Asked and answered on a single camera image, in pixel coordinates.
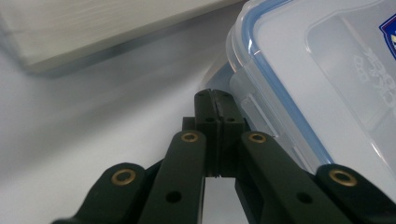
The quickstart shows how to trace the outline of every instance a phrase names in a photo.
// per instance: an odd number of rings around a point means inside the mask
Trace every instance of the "container lid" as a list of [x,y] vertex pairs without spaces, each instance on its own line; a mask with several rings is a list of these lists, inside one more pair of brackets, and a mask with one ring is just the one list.
[[396,1],[250,1],[241,43],[322,163],[396,201]]

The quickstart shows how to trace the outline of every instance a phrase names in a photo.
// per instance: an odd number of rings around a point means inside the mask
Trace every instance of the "transparent container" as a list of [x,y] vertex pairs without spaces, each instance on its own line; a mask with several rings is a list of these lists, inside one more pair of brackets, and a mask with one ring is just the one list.
[[251,0],[227,38],[230,88],[254,129],[305,170],[346,165],[394,202],[395,13],[393,0]]

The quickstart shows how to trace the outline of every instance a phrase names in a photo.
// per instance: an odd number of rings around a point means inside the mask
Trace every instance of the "white table surface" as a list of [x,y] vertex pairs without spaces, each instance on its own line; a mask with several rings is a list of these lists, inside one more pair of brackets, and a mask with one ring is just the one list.
[[[241,6],[46,76],[27,74],[0,49],[0,223],[71,217],[105,169],[162,159]],[[203,223],[247,223],[233,183],[206,180]]]

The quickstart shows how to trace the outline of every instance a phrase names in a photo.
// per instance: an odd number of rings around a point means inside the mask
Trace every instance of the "screw hole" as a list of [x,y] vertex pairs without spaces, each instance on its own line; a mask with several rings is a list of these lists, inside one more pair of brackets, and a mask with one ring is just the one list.
[[302,203],[312,203],[314,201],[309,194],[303,192],[297,193],[297,199]]
[[198,140],[198,135],[196,133],[185,133],[181,136],[181,139],[185,142],[195,142]]
[[136,178],[136,172],[131,169],[118,170],[113,176],[111,176],[111,182],[117,186],[125,186],[134,181]]
[[169,203],[178,203],[181,200],[181,193],[178,191],[172,191],[166,194],[166,201]]
[[266,141],[266,138],[264,135],[259,134],[259,133],[253,133],[249,137],[250,141],[256,142],[256,143],[263,143]]
[[207,119],[205,119],[205,121],[206,121],[206,122],[213,122],[213,121],[215,121],[215,119],[213,119],[213,118],[207,118]]
[[333,181],[346,187],[354,187],[358,184],[358,180],[355,178],[355,176],[343,170],[330,170],[329,176]]

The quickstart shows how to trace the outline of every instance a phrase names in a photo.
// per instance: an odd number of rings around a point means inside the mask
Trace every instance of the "blue logo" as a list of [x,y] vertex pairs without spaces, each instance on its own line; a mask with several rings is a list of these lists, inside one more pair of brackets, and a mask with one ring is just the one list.
[[382,25],[379,26],[379,29],[384,33],[388,48],[396,59],[396,14],[382,23]]

